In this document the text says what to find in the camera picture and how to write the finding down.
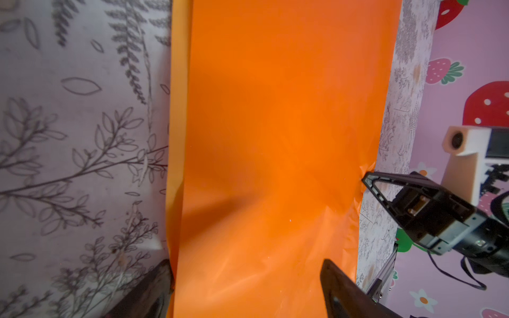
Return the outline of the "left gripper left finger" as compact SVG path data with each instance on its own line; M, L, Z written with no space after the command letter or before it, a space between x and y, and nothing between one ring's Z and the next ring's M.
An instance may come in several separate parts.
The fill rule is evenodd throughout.
M174 293L170 260L161 261L111 310L105 318L163 318Z

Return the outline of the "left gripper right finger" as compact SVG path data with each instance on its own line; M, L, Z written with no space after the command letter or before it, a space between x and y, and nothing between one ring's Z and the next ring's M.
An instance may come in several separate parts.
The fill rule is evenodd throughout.
M400 317L374 302L330 259L323 261L320 282L328 318Z

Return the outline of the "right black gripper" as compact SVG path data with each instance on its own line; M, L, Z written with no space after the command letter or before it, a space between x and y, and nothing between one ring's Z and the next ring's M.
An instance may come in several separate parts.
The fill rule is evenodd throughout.
M454 250L476 274L508 277L508 223L417 173L367 172L362 183L412 242L430 254Z

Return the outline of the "orange wrapping paper sheet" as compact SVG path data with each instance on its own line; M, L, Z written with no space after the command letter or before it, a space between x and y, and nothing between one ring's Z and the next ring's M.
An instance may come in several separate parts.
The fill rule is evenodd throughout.
M175 1L170 317L325 317L357 272L400 1Z

